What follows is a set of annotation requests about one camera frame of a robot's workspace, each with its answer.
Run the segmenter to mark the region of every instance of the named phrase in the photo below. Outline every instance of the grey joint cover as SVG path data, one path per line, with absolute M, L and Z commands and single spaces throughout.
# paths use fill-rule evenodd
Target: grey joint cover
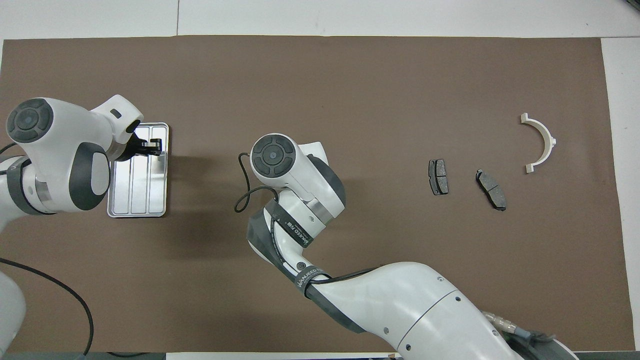
M 90 142 L 80 143 L 76 150 L 76 155 L 74 156 L 74 162 L 71 165 L 71 173 L 69 174 L 69 195 L 71 196 L 71 201 L 73 201 L 74 205 L 81 210 L 91 210 L 95 208 L 107 194 L 107 190 L 104 190 L 104 193 L 94 193 L 91 188 L 93 154 L 96 152 L 104 155 L 102 147 Z M 108 172 L 109 184 L 107 185 L 107 189 L 111 184 L 110 168 L 108 168 Z
M 295 282 L 296 278 L 284 267 L 284 259 L 271 237 L 269 226 L 264 221 L 264 212 L 260 209 L 249 219 L 246 238 L 265 258 L 269 260 L 280 272 L 282 272 L 291 282 Z M 316 303 L 327 315 L 333 318 L 337 323 L 345 328 L 361 333 L 365 332 L 363 328 L 358 326 L 342 311 L 338 310 L 326 297 L 320 294 L 313 285 L 307 287 L 305 296 Z
M 13 203 L 25 214 L 29 215 L 53 215 L 52 213 L 43 213 L 34 208 L 24 195 L 22 187 L 22 171 L 24 167 L 31 164 L 28 156 L 22 156 L 6 169 L 6 184 L 9 189 L 9 195 Z
M 29 143 L 43 137 L 53 123 L 53 110 L 45 99 L 30 99 L 18 105 L 6 119 L 6 131 L 13 141 Z
M 344 191 L 344 185 L 338 175 L 333 172 L 329 165 L 325 164 L 320 158 L 317 158 L 311 154 L 307 155 L 311 163 L 316 167 L 318 172 L 322 175 L 324 180 L 331 186 L 333 192 L 338 195 L 338 198 L 342 202 L 343 206 L 347 206 L 347 194 Z
M 266 135 L 253 146 L 253 167 L 265 177 L 280 177 L 286 174 L 296 161 L 293 143 L 282 135 Z
M 429 160 L 429 184 L 433 195 L 445 195 L 449 193 L 447 183 L 447 171 L 444 167 L 444 160 Z
M 300 226 L 296 219 L 294 219 L 287 210 L 281 207 L 280 204 L 275 201 L 269 201 L 264 207 L 267 209 L 269 214 L 271 214 L 271 217 L 274 218 L 280 226 L 282 226 L 282 229 L 284 229 L 284 231 L 286 231 L 293 240 L 296 240 L 298 245 L 303 248 L 307 248 L 311 245 L 311 242 L 314 241 L 313 236 L 309 235 L 309 233 Z
M 555 340 L 529 341 L 510 335 L 507 344 L 524 360 L 575 360 L 575 355 Z
M 507 210 L 507 199 L 504 197 L 504 192 L 491 175 L 479 169 L 476 173 L 476 180 L 496 210 Z

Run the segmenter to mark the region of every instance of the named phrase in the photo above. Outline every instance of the black strap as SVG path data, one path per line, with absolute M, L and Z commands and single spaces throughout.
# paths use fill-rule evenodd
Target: black strap
M 329 277 L 329 274 L 324 272 L 321 268 L 315 265 L 307 266 L 296 275 L 296 278 L 293 280 L 293 285 L 295 285 L 296 289 L 298 289 L 298 291 L 300 291 L 305 297 L 308 297 L 307 287 L 309 286 L 309 281 L 318 275 L 325 275 Z
M 291 236 L 293 240 L 296 240 L 300 246 L 307 248 L 314 241 L 313 236 L 309 235 L 302 226 L 294 219 L 291 214 L 287 212 L 283 207 L 275 201 L 269 201 L 265 206 L 265 209 L 271 214 L 271 217 L 276 219 L 276 222 L 280 224 L 282 229 Z
M 18 158 L 20 155 L 0 155 L 0 164 L 12 158 Z M 6 175 L 6 170 L 0 170 L 0 176 Z
M 43 213 L 29 203 L 26 195 L 24 195 L 24 189 L 22 188 L 22 171 L 24 167 L 31 164 L 31 160 L 28 156 L 21 156 L 16 160 L 8 169 L 6 169 L 6 184 L 9 189 L 9 195 L 15 203 L 15 205 L 22 210 L 22 212 L 29 215 L 52 215 L 49 213 Z

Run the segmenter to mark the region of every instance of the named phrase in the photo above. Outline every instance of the cable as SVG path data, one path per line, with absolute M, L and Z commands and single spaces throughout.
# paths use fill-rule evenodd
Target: cable
M 22 163 L 22 166 L 25 167 L 30 164 L 31 164 L 31 159 L 27 159 L 27 160 L 24 160 L 24 162 Z M 6 175 L 6 170 L 0 170 L 0 176 L 1 175 Z
M 117 352 L 107 352 L 107 354 L 115 357 L 136 357 L 140 355 L 149 354 L 148 352 L 137 352 L 135 354 L 118 354 Z
M 234 211 L 236 213 L 241 213 L 243 212 L 246 207 L 249 205 L 249 200 L 251 198 L 251 194 L 255 193 L 258 190 L 269 190 L 273 193 L 273 198 L 276 200 L 276 202 L 278 202 L 278 200 L 280 199 L 278 196 L 278 192 L 270 187 L 270 186 L 266 186 L 266 185 L 262 185 L 262 186 L 258 186 L 256 188 L 251 189 L 251 185 L 249 184 L 249 176 L 246 174 L 246 170 L 244 169 L 244 164 L 242 164 L 242 157 L 243 156 L 249 156 L 248 153 L 246 152 L 241 152 L 238 155 L 238 163 L 240 163 L 240 168 L 242 169 L 242 173 L 244 174 L 244 180 L 246 181 L 246 189 L 247 192 L 244 193 L 244 195 L 242 195 L 240 197 L 240 199 L 238 199 L 238 201 L 236 201 L 236 205 L 234 205 Z M 240 205 L 240 203 L 242 202 L 242 200 L 244 200 L 246 198 L 246 202 L 244 204 L 244 206 L 242 207 L 242 209 L 238 209 L 238 205 Z
M 3 147 L 2 149 L 0 149 L 0 154 L 2 154 L 4 151 L 6 151 L 7 149 L 9 149 L 10 147 L 16 145 L 15 142 L 10 143 L 9 145 Z
M 86 313 L 86 317 L 89 320 L 89 340 L 86 343 L 86 347 L 84 348 L 84 352 L 83 355 L 87 355 L 89 353 L 89 349 L 91 348 L 91 343 L 93 342 L 93 317 L 91 316 L 91 311 L 89 310 L 89 306 L 86 304 L 86 302 L 84 301 L 84 299 L 78 295 L 78 293 L 76 293 L 72 288 L 68 287 L 64 282 L 56 279 L 55 277 L 45 274 L 37 269 L 34 269 L 30 266 L 27 265 L 23 265 L 20 263 L 16 263 L 15 261 L 11 261 L 11 260 L 7 260 L 4 258 L 0 258 L 0 263 L 4 263 L 10 266 L 14 266 L 17 268 L 21 268 L 23 270 L 27 270 L 28 272 L 32 272 L 38 276 L 44 277 L 45 279 L 53 282 L 54 284 L 60 286 L 61 288 L 63 288 L 64 290 L 66 290 L 67 292 L 69 292 L 71 295 L 73 295 L 73 297 L 76 298 L 76 300 L 78 300 L 80 302 L 80 304 L 82 305 L 82 307 L 84 308 L 84 311 Z
M 251 190 L 251 185 L 249 185 L 249 176 L 246 174 L 246 170 L 244 169 L 244 164 L 242 164 L 242 157 L 243 156 L 249 156 L 249 154 L 247 152 L 241 152 L 240 154 L 238 154 L 238 163 L 240 163 L 240 168 L 242 169 L 242 173 L 244 174 L 244 180 L 246 180 L 246 191 L 250 191 Z M 244 209 L 246 209 L 246 207 L 249 205 L 249 200 L 251 199 L 251 194 L 247 195 L 246 197 L 246 202 L 244 204 L 244 206 L 242 207 L 242 209 L 238 210 L 238 204 L 240 204 L 240 202 L 238 202 L 236 204 L 236 206 L 234 207 L 234 211 L 236 213 L 241 213 L 244 211 Z
M 368 269 L 364 269 L 364 270 L 359 270 L 359 271 L 356 271 L 356 272 L 352 272 L 350 274 L 341 275 L 341 276 L 338 276 L 338 277 L 332 277 L 331 279 L 326 279 L 326 280 L 311 280 L 311 281 L 309 281 L 309 283 L 310 284 L 315 284 L 315 285 L 329 284 L 331 282 L 347 280 L 347 279 L 351 279 L 352 277 L 364 275 L 367 272 L 370 272 L 370 271 L 375 270 L 375 269 L 377 269 L 377 267 L 376 268 L 368 268 Z

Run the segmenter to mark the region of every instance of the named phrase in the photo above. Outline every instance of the black joint cap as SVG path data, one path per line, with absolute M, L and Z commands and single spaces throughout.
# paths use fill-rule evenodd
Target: black joint cap
M 293 143 L 282 135 L 266 135 L 253 146 L 252 163 L 260 175 L 279 177 L 286 174 L 296 159 Z
M 6 130 L 15 142 L 29 143 L 43 137 L 53 123 L 53 110 L 45 99 L 30 99 L 18 105 L 7 118 Z

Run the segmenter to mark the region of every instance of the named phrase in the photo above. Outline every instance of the black cable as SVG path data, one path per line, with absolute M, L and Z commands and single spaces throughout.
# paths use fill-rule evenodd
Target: black cable
M 316 284 L 316 285 L 329 284 L 331 282 L 351 279 L 352 277 L 356 277 L 356 276 L 360 276 L 360 275 L 366 274 L 367 272 L 370 272 L 370 271 L 375 270 L 375 269 L 377 269 L 377 267 L 376 268 L 368 268 L 368 269 L 364 269 L 364 270 L 359 270 L 359 271 L 356 271 L 356 272 L 352 272 L 350 274 L 341 275 L 341 276 L 338 276 L 338 277 L 332 277 L 331 279 L 326 279 L 326 280 L 311 280 L 311 281 L 309 281 L 309 283 L 310 284 Z
M 135 354 L 118 354 L 117 352 L 107 352 L 107 354 L 115 357 L 136 357 L 140 355 L 149 354 L 148 352 L 137 352 Z
M 246 191 L 249 192 L 251 191 L 251 185 L 249 184 L 249 176 L 246 174 L 246 170 L 244 169 L 244 164 L 242 164 L 242 157 L 243 156 L 249 156 L 249 154 L 247 152 L 241 152 L 240 154 L 238 154 L 238 163 L 240 163 L 240 168 L 242 169 L 242 173 L 244 174 L 244 180 L 246 180 Z M 247 206 L 249 206 L 249 200 L 251 199 L 251 194 L 247 195 L 246 197 L 246 202 L 244 204 L 244 206 L 242 207 L 242 209 L 238 209 L 238 204 L 240 204 L 240 202 L 238 202 L 236 204 L 236 206 L 234 207 L 234 211 L 236 213 L 241 213 L 244 211 L 244 209 L 246 209 Z
M 0 154 L 2 154 L 4 151 L 6 151 L 7 149 L 9 149 L 10 147 L 16 145 L 15 142 L 10 143 L 9 145 L 3 147 L 2 149 L 0 149 Z
M 276 218 L 271 217 L 271 225 L 269 226 L 269 233 L 271 234 L 271 243 L 273 244 L 273 248 L 276 250 L 276 255 L 278 256 L 278 259 L 280 259 L 280 262 L 284 264 L 287 261 L 284 259 L 284 257 L 280 253 L 280 247 L 278 246 L 278 242 L 276 241 L 275 225 L 276 225 Z
M 240 205 L 240 202 L 242 200 L 244 200 L 245 197 L 249 197 L 249 195 L 255 193 L 258 190 L 269 190 L 269 191 L 271 191 L 273 193 L 273 198 L 276 200 L 276 202 L 278 202 L 278 200 L 280 198 L 278 196 L 278 192 L 274 188 L 272 188 L 270 186 L 266 186 L 266 185 L 258 186 L 256 188 L 253 188 L 253 189 L 247 191 L 246 193 L 244 193 L 244 195 L 242 195 L 240 197 L 240 199 L 238 199 L 238 201 L 236 201 L 236 205 L 234 206 L 234 210 L 236 211 L 236 213 L 242 212 L 242 210 L 238 210 L 238 205 Z
M 86 343 L 86 347 L 84 348 L 84 352 L 83 355 L 87 355 L 89 353 L 89 349 L 91 348 L 91 343 L 93 342 L 93 317 L 91 316 L 91 311 L 89 310 L 89 306 L 86 304 L 86 302 L 84 301 L 84 299 L 78 295 L 78 293 L 76 293 L 72 288 L 68 287 L 64 282 L 56 279 L 55 277 L 45 274 L 37 269 L 34 269 L 30 266 L 27 265 L 23 265 L 20 263 L 16 263 L 15 261 L 11 261 L 11 260 L 7 260 L 4 258 L 0 258 L 0 263 L 4 263 L 10 266 L 14 266 L 17 268 L 21 268 L 23 270 L 27 270 L 28 272 L 32 272 L 36 275 L 39 275 L 41 277 L 44 277 L 45 279 L 53 282 L 54 284 L 60 286 L 61 288 L 63 288 L 64 290 L 66 290 L 67 292 L 69 292 L 71 295 L 73 295 L 73 297 L 76 298 L 76 300 L 78 300 L 80 302 L 80 304 L 82 305 L 82 307 L 84 308 L 84 311 L 86 313 L 86 317 L 89 320 L 89 340 Z
M 24 160 L 24 162 L 22 163 L 22 166 L 25 167 L 30 164 L 31 164 L 31 159 L 27 159 L 27 160 Z M 0 171 L 0 175 L 6 175 L 6 170 Z

